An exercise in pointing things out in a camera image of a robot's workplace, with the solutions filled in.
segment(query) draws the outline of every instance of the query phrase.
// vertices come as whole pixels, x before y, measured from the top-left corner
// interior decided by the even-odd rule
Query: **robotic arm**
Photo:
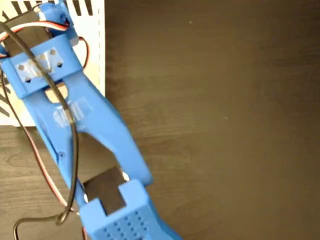
[[[77,131],[88,133],[112,151],[129,177],[125,181],[118,169],[112,168],[83,184],[77,180],[75,200],[87,233],[92,240],[181,240],[161,220],[145,189],[152,183],[152,175],[123,119],[83,72],[72,48],[79,38],[64,3],[41,4],[6,24],[14,28],[39,20],[68,27],[64,31],[24,28],[20,37],[26,39],[54,82],[67,88],[65,100],[76,120]],[[1,68],[27,107],[70,188],[74,153],[66,113],[60,104],[48,99],[46,91],[50,87],[29,57],[10,37],[1,40]]]

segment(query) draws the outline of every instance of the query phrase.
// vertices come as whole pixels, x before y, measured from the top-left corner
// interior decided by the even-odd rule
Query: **wood grain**
[[[106,2],[106,95],[153,173],[160,215],[183,239],[320,238],[319,12],[316,0]],[[0,136],[0,238],[9,240],[18,218],[61,207],[23,133],[0,127]],[[113,164],[88,136],[80,157],[83,181]],[[81,238],[76,217],[21,234]]]

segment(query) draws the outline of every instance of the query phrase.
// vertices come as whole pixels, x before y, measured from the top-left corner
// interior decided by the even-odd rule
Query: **gripper jaw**
[[[75,200],[82,224],[93,240],[181,240],[158,216],[145,186],[152,175],[119,113],[96,89],[83,72],[68,37],[56,36],[31,49],[50,70],[52,79],[64,83],[79,132],[85,132],[114,153],[130,181],[116,186],[124,206],[108,213],[101,199],[85,200],[85,190],[77,181]],[[34,71],[24,53],[7,58],[1,64],[17,96],[32,116],[46,147],[57,164],[67,186],[71,186],[73,167],[72,135],[60,104],[47,95],[46,81]]]

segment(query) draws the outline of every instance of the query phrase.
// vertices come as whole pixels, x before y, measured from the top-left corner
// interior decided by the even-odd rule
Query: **wooden table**
[[[320,239],[319,12],[316,0],[106,2],[107,98],[153,173],[160,215],[183,239]],[[62,207],[23,132],[0,132],[0,239],[11,240],[18,218]],[[114,163],[81,136],[81,180]],[[72,216],[20,234],[79,240],[81,227]]]

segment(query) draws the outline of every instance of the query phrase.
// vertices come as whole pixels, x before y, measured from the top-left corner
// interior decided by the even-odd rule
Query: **blue robotic arm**
[[[63,83],[66,101],[76,119],[78,132],[85,132],[112,151],[130,180],[117,185],[124,205],[108,212],[97,195],[86,201],[86,187],[78,180],[75,200],[82,224],[93,240],[181,240],[158,216],[145,187],[152,175],[128,128],[111,103],[96,89],[83,72],[72,45],[78,37],[63,2],[39,6],[47,21],[68,22],[65,32],[49,29],[52,38],[31,51],[48,69],[56,84]],[[71,187],[73,170],[72,134],[60,104],[52,103],[47,82],[35,71],[25,53],[7,57],[1,63],[16,95],[23,100],[67,186]]]

